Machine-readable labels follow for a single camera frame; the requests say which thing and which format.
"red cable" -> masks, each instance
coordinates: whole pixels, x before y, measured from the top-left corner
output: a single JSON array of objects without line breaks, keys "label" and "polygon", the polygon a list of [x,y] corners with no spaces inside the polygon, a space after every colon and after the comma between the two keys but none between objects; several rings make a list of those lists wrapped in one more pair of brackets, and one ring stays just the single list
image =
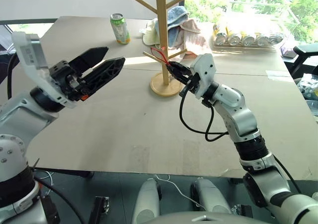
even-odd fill
[{"label": "red cable", "polygon": [[[153,50],[157,51],[157,52],[161,55],[161,57],[162,57],[163,59],[160,59],[159,57],[157,57],[156,55],[154,55]],[[169,65],[169,61],[168,61],[168,59],[165,57],[165,55],[163,54],[162,51],[160,51],[159,49],[153,48],[153,47],[150,48],[150,51],[151,51],[151,54],[154,55],[157,59],[159,59],[160,61],[163,61],[165,64]]]}]

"wooden stand base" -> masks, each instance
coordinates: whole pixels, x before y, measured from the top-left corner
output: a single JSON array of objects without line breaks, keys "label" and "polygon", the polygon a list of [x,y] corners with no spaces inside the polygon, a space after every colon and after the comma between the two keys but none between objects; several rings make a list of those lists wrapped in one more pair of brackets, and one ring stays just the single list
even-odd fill
[{"label": "wooden stand base", "polygon": [[151,78],[150,87],[159,96],[174,96],[182,89],[182,83],[169,75],[169,85],[163,84],[162,73],[156,74]]}]

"green beverage can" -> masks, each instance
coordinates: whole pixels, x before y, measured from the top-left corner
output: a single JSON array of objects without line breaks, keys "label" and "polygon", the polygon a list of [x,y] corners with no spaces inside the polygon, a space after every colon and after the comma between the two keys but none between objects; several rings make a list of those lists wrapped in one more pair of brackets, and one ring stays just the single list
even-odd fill
[{"label": "green beverage can", "polygon": [[110,24],[113,28],[116,41],[120,44],[128,44],[130,36],[127,29],[126,19],[122,14],[115,13],[110,16]]}]

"white cable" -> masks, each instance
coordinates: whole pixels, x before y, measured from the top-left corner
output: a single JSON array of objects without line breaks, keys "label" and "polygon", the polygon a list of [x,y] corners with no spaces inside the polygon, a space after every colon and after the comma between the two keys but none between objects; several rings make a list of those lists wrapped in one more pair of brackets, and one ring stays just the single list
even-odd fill
[{"label": "white cable", "polygon": [[164,182],[168,182],[168,183],[171,183],[175,186],[175,188],[178,190],[178,192],[186,199],[190,200],[191,202],[193,202],[194,204],[198,205],[199,207],[202,207],[205,211],[207,210],[204,206],[202,206],[201,204],[197,203],[196,201],[194,201],[193,199],[185,196],[181,191],[180,189],[178,188],[178,186],[174,183],[174,182],[171,182],[170,181],[170,174],[168,174],[168,179],[161,179],[158,177],[158,175],[155,174],[155,177],[158,179],[158,180],[161,180],[161,181],[164,181]]},{"label": "white cable", "polygon": [[[34,170],[35,172],[37,172],[37,171],[40,171],[40,172],[45,172],[45,173],[47,173],[48,174],[48,176],[46,176],[46,177],[43,177],[43,178],[40,178],[40,179],[46,179],[46,178],[50,178],[51,179],[51,186],[53,186],[53,178],[52,178],[52,175],[54,174],[54,172],[53,173],[50,173],[50,172],[48,172],[48,171],[44,171],[44,170]],[[49,195],[50,194],[50,192],[51,192],[51,189],[49,189],[49,191],[46,193],[46,195]]]}]

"black chair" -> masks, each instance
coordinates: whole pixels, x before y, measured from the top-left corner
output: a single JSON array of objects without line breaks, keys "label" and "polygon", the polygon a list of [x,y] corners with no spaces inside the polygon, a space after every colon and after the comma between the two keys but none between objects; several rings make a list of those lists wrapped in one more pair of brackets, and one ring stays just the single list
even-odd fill
[{"label": "black chair", "polygon": [[318,75],[318,66],[313,68],[313,66],[304,65],[307,58],[318,55],[318,43],[299,45],[293,49],[298,57],[291,66],[285,63],[292,78],[303,77],[304,73]]}]

